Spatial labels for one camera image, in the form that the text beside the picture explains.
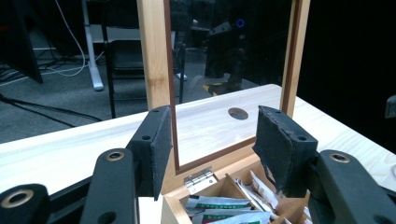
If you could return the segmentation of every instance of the screw hole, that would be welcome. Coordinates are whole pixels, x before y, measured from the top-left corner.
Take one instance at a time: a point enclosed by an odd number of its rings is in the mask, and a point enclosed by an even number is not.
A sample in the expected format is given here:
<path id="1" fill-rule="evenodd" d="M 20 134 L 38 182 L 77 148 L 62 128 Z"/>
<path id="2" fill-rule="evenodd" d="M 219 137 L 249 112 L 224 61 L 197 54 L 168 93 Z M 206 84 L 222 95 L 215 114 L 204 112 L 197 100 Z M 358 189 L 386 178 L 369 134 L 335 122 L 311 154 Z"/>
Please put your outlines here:
<path id="1" fill-rule="evenodd" d="M 375 223 L 381 223 L 381 224 L 391 224 L 392 223 L 387 217 L 383 217 L 380 215 L 374 215 L 374 221 L 375 221 Z"/>
<path id="2" fill-rule="evenodd" d="M 2 202 L 1 206 L 4 208 L 18 207 L 24 203 L 29 202 L 33 197 L 34 192 L 31 189 L 19 189 L 9 194 Z"/>
<path id="3" fill-rule="evenodd" d="M 107 154 L 106 159 L 108 161 L 119 161 L 124 156 L 123 152 L 113 151 Z"/>
<path id="4" fill-rule="evenodd" d="M 116 220 L 116 217 L 117 217 L 116 213 L 114 213 L 114 212 L 103 213 L 98 218 L 98 224 L 111 224 L 111 223 L 114 223 L 114 220 Z"/>
<path id="5" fill-rule="evenodd" d="M 350 159 L 347 156 L 341 154 L 331 154 L 330 158 L 338 162 L 350 162 Z"/>
<path id="6" fill-rule="evenodd" d="M 298 136 L 297 137 L 299 140 L 301 140 L 301 141 L 306 141 L 306 138 L 304 137 L 304 136 Z"/>

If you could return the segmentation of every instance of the desk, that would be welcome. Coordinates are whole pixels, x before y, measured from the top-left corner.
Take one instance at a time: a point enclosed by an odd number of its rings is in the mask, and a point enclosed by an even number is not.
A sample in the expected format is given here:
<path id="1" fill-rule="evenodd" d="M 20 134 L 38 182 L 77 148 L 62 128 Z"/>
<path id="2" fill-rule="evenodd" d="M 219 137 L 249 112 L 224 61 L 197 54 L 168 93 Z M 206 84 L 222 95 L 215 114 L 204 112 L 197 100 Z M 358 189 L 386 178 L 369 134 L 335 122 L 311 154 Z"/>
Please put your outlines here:
<path id="1" fill-rule="evenodd" d="M 84 17 L 85 37 L 87 40 L 87 48 L 88 48 L 88 55 L 89 55 L 88 66 L 90 68 L 93 89 L 96 91 L 102 91 L 104 86 L 103 86 L 102 79 L 100 78 L 99 69 L 96 65 L 95 55 L 93 52 L 92 34 L 91 34 L 91 29 L 90 29 L 91 25 L 90 25 L 90 19 L 88 17 L 87 1 L 88 0 L 81 0 L 82 15 Z"/>
<path id="2" fill-rule="evenodd" d="M 178 105 L 178 125 L 201 122 L 191 119 L 191 113 L 183 112 L 194 111 L 197 105 L 204 105 L 205 101 L 221 102 L 219 106 L 226 108 L 234 102 L 246 101 L 245 99 L 262 105 L 273 105 L 280 98 L 280 91 L 276 85 L 267 85 L 240 91 L 232 97 L 217 96 Z M 52 194 L 92 175 L 96 158 L 108 149 L 125 147 L 146 114 L 107 120 L 0 145 L 0 192 L 21 184 L 40 183 Z M 295 105 L 294 119 L 318 139 L 318 151 L 336 149 L 355 156 L 379 185 L 396 191 L 396 179 L 391 174 L 391 167 L 396 165 L 396 155 L 299 98 Z M 256 132 L 256 124 L 252 123 L 249 127 L 251 133 L 247 135 Z M 193 132 L 187 132 L 179 141 L 183 143 L 188 139 L 189 144 L 201 141 L 193 135 Z M 142 223 L 159 223 L 161 200 L 154 203 L 152 199 L 143 198 L 140 203 Z"/>

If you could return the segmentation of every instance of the black chair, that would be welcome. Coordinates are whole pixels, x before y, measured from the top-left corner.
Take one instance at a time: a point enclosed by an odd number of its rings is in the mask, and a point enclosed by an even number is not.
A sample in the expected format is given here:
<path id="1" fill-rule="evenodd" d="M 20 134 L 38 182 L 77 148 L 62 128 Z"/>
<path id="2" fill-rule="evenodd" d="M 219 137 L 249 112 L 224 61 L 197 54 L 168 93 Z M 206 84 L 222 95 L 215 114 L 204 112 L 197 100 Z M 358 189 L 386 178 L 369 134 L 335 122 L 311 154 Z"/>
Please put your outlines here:
<path id="1" fill-rule="evenodd" d="M 139 39 L 109 38 L 107 28 L 139 29 L 137 4 L 135 0 L 108 0 L 102 17 L 102 32 L 104 51 L 106 55 L 106 72 L 108 93 L 111 107 L 111 117 L 116 117 L 115 101 L 120 100 L 147 100 L 146 91 L 138 94 L 128 91 L 115 91 L 115 80 L 134 79 L 144 80 L 144 65 L 141 41 Z M 177 38 L 173 50 L 174 71 L 184 77 L 184 38 Z M 183 98 L 183 78 L 180 79 L 179 102 Z"/>

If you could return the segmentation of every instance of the wooden box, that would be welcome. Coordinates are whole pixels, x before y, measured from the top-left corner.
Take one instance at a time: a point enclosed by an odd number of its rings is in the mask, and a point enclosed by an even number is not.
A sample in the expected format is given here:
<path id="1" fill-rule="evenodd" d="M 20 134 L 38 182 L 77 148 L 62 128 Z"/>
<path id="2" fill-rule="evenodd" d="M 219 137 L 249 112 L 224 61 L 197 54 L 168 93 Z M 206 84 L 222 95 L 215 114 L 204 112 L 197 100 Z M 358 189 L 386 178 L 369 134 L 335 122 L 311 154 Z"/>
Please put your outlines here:
<path id="1" fill-rule="evenodd" d="M 244 184 L 249 184 L 250 170 L 275 191 L 265 178 L 260 158 L 254 153 L 252 146 L 259 114 L 258 105 L 278 107 L 280 93 L 280 87 L 267 85 L 177 106 L 179 167 L 175 167 L 175 158 L 171 157 L 163 181 L 162 223 L 191 223 L 183 208 L 191 193 L 204 196 L 244 197 L 233 181 L 238 178 Z M 255 97 L 257 95 L 266 95 L 266 97 Z M 233 118 L 230 113 L 234 110 L 230 108 L 245 111 L 247 118 L 242 120 Z M 221 123 L 222 128 L 204 125 L 203 119 L 208 123 Z M 207 134 L 197 136 L 192 127 L 200 133 Z M 203 184 L 197 184 L 191 189 L 185 185 L 187 177 L 197 176 L 207 170 L 213 172 L 217 183 L 208 184 L 205 179 Z M 276 223 L 281 223 L 283 217 L 292 223 L 300 223 L 306 200 L 307 198 L 279 198 L 276 212 L 280 215 L 280 219 L 277 219 Z"/>
<path id="2" fill-rule="evenodd" d="M 191 223 L 182 207 L 190 195 L 185 179 L 191 175 L 208 169 L 213 172 L 218 183 L 199 192 L 211 196 L 236 193 L 230 178 L 248 183 L 250 169 L 263 177 L 260 160 L 252 150 L 258 105 L 279 108 L 292 116 L 309 3 L 292 0 L 282 88 L 270 85 L 175 106 L 169 1 L 137 1 L 148 107 L 171 105 L 176 116 L 174 149 L 163 181 L 163 223 Z M 230 113 L 234 109 L 245 111 L 247 119 L 233 119 Z M 279 213 L 297 220 L 300 215 L 295 213 L 301 213 L 302 204 L 304 200 L 282 199 Z"/>

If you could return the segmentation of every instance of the metal hinge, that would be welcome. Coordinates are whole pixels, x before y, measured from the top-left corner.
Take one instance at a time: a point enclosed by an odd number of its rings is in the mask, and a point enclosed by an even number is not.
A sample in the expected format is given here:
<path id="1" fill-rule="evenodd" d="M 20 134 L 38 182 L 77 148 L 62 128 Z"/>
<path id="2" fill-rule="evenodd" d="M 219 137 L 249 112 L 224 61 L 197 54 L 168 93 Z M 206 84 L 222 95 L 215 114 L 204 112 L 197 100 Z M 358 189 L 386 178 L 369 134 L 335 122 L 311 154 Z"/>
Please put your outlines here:
<path id="1" fill-rule="evenodd" d="M 210 167 L 184 178 L 184 184 L 189 189 L 190 194 L 206 189 L 217 182 L 218 180 L 213 175 Z"/>

